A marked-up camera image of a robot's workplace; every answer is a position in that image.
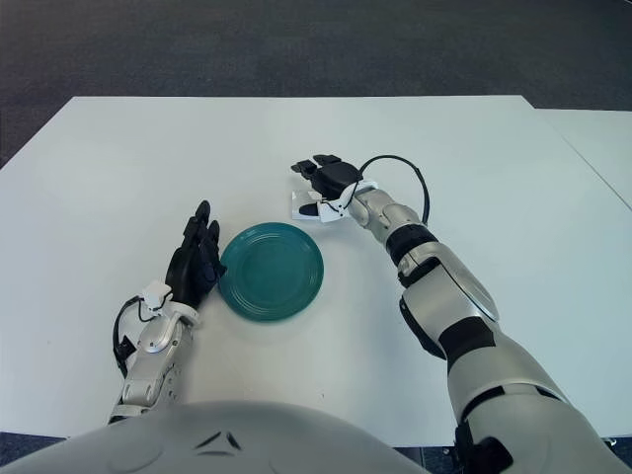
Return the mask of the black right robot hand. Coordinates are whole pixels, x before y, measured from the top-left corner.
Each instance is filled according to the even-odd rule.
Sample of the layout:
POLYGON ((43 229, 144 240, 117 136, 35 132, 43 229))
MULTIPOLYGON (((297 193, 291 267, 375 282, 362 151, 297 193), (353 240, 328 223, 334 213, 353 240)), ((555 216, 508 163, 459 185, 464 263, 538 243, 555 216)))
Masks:
POLYGON ((362 180, 354 165, 335 155, 317 154, 290 166, 290 170, 306 180, 311 190, 292 193, 292 218, 333 222, 346 217, 347 201, 352 188, 362 180))

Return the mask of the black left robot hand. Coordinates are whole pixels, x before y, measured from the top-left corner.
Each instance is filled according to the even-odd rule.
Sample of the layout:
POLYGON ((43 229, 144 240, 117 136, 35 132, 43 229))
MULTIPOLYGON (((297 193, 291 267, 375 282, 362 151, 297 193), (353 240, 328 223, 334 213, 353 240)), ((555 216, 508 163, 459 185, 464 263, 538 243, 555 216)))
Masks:
POLYGON ((193 309, 200 307, 226 273, 219 255, 219 223, 210 220, 210 212, 210 203, 203 200, 185 227, 165 278, 173 300, 193 309))

